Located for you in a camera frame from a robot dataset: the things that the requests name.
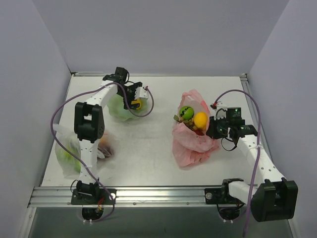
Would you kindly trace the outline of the brown longan bunch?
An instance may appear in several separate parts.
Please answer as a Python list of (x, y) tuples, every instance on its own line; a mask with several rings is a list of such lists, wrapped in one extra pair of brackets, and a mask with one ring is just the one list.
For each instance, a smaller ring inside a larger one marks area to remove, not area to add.
[(185, 120), (182, 117), (178, 117), (177, 115), (174, 115), (173, 119), (176, 121), (177, 124), (184, 124), (185, 126), (187, 126), (190, 130), (192, 130), (193, 132), (195, 132), (197, 135), (199, 136), (203, 136), (203, 130), (199, 129), (198, 127), (195, 126), (194, 124), (194, 118), (191, 118), (189, 120)]

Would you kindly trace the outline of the yellow fake lemon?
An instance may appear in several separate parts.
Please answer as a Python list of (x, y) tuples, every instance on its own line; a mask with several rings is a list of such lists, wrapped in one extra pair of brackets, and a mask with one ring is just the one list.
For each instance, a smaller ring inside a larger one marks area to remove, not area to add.
[(131, 105), (133, 106), (133, 109), (137, 111), (141, 110), (145, 104), (146, 104), (146, 100), (144, 99), (137, 99), (131, 103)]

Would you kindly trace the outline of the green striped melon ball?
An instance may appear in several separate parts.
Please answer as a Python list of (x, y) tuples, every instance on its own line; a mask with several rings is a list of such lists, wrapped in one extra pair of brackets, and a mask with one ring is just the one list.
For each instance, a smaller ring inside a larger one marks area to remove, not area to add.
[(179, 110), (179, 116), (183, 118), (184, 120), (191, 120), (194, 114), (195, 114), (194, 109), (190, 106), (183, 106)]

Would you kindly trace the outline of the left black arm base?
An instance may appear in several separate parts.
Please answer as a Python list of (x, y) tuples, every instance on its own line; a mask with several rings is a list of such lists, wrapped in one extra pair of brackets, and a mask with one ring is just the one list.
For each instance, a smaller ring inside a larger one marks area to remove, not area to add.
[(116, 189), (110, 188), (106, 191), (97, 182), (85, 184), (75, 180), (70, 186), (70, 191), (72, 193), (71, 205), (93, 206), (82, 208), (81, 216), (84, 223), (101, 222), (114, 213)]

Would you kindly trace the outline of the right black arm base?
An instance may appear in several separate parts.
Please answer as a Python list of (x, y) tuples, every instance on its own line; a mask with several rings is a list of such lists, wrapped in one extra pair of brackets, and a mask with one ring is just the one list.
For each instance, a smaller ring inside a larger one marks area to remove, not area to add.
[(243, 180), (240, 178), (224, 179), (220, 187), (204, 189), (205, 203), (216, 205), (218, 215), (224, 223), (232, 224), (246, 213), (246, 211), (241, 211), (245, 203), (229, 195), (229, 184), (237, 181)]

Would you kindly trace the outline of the pink plastic bag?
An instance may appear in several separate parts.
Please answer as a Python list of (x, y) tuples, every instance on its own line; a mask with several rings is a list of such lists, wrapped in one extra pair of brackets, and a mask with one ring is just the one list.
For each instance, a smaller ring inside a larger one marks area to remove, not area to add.
[[(176, 114), (178, 117), (180, 117), (179, 110), (183, 106), (192, 107), (195, 112), (194, 116), (198, 112), (204, 112), (210, 119), (210, 109), (201, 94), (195, 89), (182, 94)], [(206, 129), (203, 130), (203, 136), (197, 135), (184, 124), (177, 124), (175, 121), (172, 129), (172, 153), (179, 167), (203, 163), (210, 158), (212, 152), (219, 148), (219, 142), (206, 135), (209, 119)]]

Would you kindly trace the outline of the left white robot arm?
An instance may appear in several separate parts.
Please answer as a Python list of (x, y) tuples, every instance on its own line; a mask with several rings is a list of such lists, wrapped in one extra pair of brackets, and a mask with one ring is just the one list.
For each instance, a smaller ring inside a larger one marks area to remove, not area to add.
[(129, 83), (129, 72), (117, 67), (115, 73), (106, 75), (92, 97), (75, 105), (74, 132), (79, 139), (81, 171), (76, 185), (77, 197), (89, 203), (103, 196), (97, 175), (98, 143), (105, 132), (103, 109), (113, 96), (123, 97), (123, 109), (135, 112), (141, 108), (141, 99), (148, 97), (142, 82)]

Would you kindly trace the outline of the yellow fake pear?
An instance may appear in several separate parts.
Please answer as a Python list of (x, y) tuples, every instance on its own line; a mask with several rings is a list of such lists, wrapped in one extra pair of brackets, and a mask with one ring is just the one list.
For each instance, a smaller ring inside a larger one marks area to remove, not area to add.
[(205, 130), (208, 123), (208, 115), (204, 112), (198, 112), (194, 116), (194, 125), (201, 130)]

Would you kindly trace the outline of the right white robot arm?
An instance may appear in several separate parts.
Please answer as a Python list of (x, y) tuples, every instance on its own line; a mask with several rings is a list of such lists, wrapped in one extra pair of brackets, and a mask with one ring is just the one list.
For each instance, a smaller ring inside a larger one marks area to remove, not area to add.
[(240, 107), (228, 108), (213, 104), (215, 115), (210, 118), (206, 132), (212, 139), (228, 139), (234, 143), (253, 167), (249, 184), (240, 178), (224, 179), (218, 204), (241, 202), (250, 204), (258, 222), (288, 220), (294, 217), (298, 186), (276, 168), (258, 139), (259, 133), (252, 124), (246, 124)]

